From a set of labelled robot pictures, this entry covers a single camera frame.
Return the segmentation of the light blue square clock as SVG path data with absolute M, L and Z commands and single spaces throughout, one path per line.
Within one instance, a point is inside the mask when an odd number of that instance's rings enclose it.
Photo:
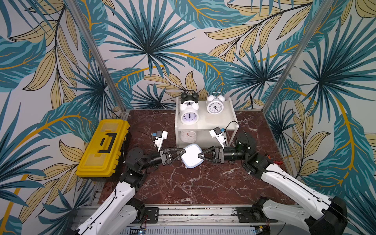
M 190 144 L 184 150 L 186 152 L 181 156 L 181 160 L 185 168 L 192 169 L 203 163 L 204 160 L 198 157 L 202 149 L 197 144 Z

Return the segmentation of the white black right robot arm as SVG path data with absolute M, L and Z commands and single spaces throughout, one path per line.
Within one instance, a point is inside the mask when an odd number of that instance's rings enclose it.
M 321 194 L 286 173 L 269 157 L 257 152 L 256 140 L 247 133 L 238 135 L 235 146 L 220 144 L 197 156 L 215 164 L 240 160 L 249 175 L 275 187 L 297 203 L 289 206 L 262 197 L 252 207 L 254 217 L 278 220 L 311 235 L 341 235 L 348 225 L 347 205 L 343 199 Z

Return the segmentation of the white twin-bell alarm clock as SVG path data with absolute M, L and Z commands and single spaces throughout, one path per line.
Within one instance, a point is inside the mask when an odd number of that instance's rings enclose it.
M 193 125 L 199 120 L 199 104 L 194 101 L 184 101 L 179 106 L 180 109 L 180 120 L 183 124 Z

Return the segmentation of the white square alarm clock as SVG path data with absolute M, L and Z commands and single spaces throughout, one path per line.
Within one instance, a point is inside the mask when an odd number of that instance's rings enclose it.
M 197 134 L 191 130 L 182 130 L 180 133 L 180 140 L 184 143 L 195 143 L 197 139 Z

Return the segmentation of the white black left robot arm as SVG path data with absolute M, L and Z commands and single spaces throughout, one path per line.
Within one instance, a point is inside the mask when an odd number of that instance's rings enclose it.
M 126 171 L 103 204 L 77 229 L 67 229 L 65 235 L 118 235 L 126 226 L 151 219 L 145 203 L 135 198 L 147 178 L 147 170 L 169 165 L 186 153 L 183 148 L 166 148 L 149 155 L 135 147 L 125 158 Z

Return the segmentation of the black twin-bell alarm clock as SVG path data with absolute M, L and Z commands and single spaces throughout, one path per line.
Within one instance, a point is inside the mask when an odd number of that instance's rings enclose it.
M 199 101 L 199 94 L 194 90 L 185 90 L 181 95 L 181 104 L 185 101 L 198 103 Z

